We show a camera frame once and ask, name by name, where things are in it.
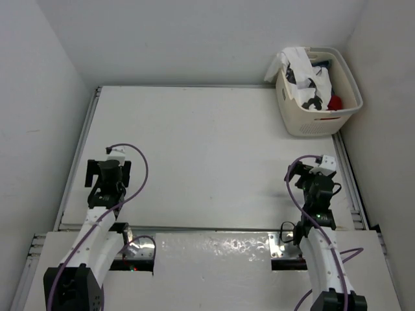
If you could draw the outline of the white printed t shirt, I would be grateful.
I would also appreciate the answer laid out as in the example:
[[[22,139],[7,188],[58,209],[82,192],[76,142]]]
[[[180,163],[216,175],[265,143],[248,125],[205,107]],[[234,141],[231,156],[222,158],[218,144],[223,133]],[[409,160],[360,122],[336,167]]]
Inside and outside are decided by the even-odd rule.
[[[278,52],[265,74],[271,82],[281,73],[288,82],[288,90],[296,103],[304,109],[326,111],[332,96],[329,72],[313,67],[303,47],[287,47]]]

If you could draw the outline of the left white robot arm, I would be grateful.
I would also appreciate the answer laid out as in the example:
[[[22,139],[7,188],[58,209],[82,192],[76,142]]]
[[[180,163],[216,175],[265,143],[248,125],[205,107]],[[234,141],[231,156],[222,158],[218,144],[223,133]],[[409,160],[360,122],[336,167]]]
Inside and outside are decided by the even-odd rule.
[[[102,310],[103,280],[125,244],[126,225],[116,222],[119,212],[112,208],[125,199],[130,169],[120,157],[88,160],[87,214],[66,256],[43,275],[47,310]]]

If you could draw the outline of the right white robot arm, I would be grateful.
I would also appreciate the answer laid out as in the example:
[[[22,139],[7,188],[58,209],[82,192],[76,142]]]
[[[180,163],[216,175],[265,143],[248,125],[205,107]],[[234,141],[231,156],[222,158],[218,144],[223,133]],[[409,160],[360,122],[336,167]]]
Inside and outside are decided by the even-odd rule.
[[[287,169],[284,177],[287,190],[293,196],[291,179],[299,176],[295,186],[303,191],[304,204],[292,198],[301,212],[301,220],[294,226],[293,244],[305,258],[312,284],[311,310],[367,310],[365,296],[355,292],[351,285],[338,250],[336,223],[331,199],[335,195],[335,160],[314,157],[315,167],[302,163],[299,158]]]

